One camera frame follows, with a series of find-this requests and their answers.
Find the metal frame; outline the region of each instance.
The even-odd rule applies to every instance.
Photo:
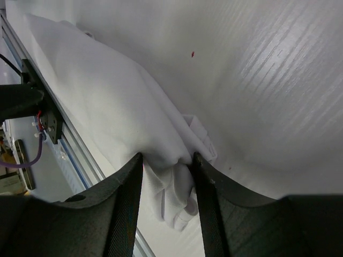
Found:
[[[19,40],[19,37],[9,24],[6,18],[6,11],[0,10],[0,16],[3,38],[10,48],[16,62],[21,67],[22,59],[28,59],[30,61],[40,80],[43,82],[44,87],[53,98],[53,101],[58,107],[62,118],[64,119],[64,123],[62,124],[61,140],[59,140],[59,142],[60,145],[63,146],[64,151],[66,152],[74,169],[76,170],[78,177],[83,182],[84,189],[88,189],[98,182],[104,180],[106,177],[96,163],[91,152],[87,148],[86,144],[83,142],[76,128],[71,123],[69,117],[63,110],[54,93],[40,73],[38,67],[35,65],[32,57],[27,52],[24,45]],[[50,145],[50,147],[54,147],[52,143],[48,142],[48,144]],[[138,228],[136,231],[134,256],[155,257],[154,253],[150,249],[149,245],[145,241]]]

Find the black bracket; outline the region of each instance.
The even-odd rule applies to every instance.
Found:
[[[57,144],[57,140],[62,136],[63,117],[29,60],[22,60],[22,71],[22,84],[29,84],[32,88],[44,92],[44,98],[38,104],[42,111],[41,121],[52,142]]]

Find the textured black plastic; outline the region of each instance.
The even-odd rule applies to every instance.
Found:
[[[191,173],[206,256],[343,256],[342,196],[272,200],[232,184],[199,154]]]
[[[1,85],[0,123],[6,119],[37,115],[44,93],[29,85]]]
[[[10,232],[2,223],[7,235],[0,237],[5,240],[0,256],[131,257],[142,172],[137,154],[120,171],[66,202],[25,198],[13,209],[8,203],[14,196],[0,197],[0,213],[17,214]]]
[[[117,190],[117,200],[103,256],[131,257],[136,237],[143,172],[140,170],[127,175],[124,170],[118,171],[117,178],[121,185]]]

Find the white fabric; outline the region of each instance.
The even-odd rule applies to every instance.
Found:
[[[27,21],[55,74],[52,83],[47,79],[52,75],[46,80],[60,102],[113,167],[143,153],[143,186],[156,216],[182,230],[197,214],[196,202],[189,199],[193,183],[186,164],[194,152],[210,162],[217,157],[200,121],[183,117],[157,82],[126,56],[65,22],[33,15]],[[43,59],[35,56],[38,67]]]

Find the purple cable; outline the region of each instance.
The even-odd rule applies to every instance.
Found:
[[[0,166],[5,166],[5,167],[7,167],[7,168],[14,168],[14,169],[23,169],[23,168],[31,167],[33,164],[35,164],[35,163],[39,160],[39,158],[41,157],[41,155],[42,155],[43,133],[44,133],[44,132],[41,132],[41,133],[39,134],[38,153],[37,153],[36,158],[35,158],[33,161],[28,162],[28,163],[24,163],[24,164],[12,164],[12,163],[6,163],[6,162],[1,162],[1,161],[0,161]]]

